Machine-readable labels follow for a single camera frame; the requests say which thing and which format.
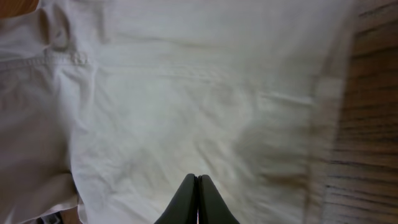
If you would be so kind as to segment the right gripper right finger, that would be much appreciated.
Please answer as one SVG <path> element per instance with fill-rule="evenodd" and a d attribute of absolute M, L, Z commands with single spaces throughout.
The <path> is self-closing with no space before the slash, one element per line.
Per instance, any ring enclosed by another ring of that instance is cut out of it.
<path fill-rule="evenodd" d="M 199 176 L 198 189 L 199 224 L 239 224 L 209 175 Z"/>

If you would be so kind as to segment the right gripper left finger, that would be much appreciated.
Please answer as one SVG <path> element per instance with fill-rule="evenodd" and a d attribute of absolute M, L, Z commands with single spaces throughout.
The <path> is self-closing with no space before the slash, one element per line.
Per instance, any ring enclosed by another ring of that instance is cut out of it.
<path fill-rule="evenodd" d="M 155 224 L 197 224 L 197 177 L 187 174 Z"/>

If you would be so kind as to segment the beige khaki shorts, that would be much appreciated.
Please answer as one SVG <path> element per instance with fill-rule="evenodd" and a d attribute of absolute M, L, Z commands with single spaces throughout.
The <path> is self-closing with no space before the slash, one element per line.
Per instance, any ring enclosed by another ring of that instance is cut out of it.
<path fill-rule="evenodd" d="M 355 1 L 43 1 L 1 20 L 1 222 L 154 223 L 207 174 L 319 223 Z"/>

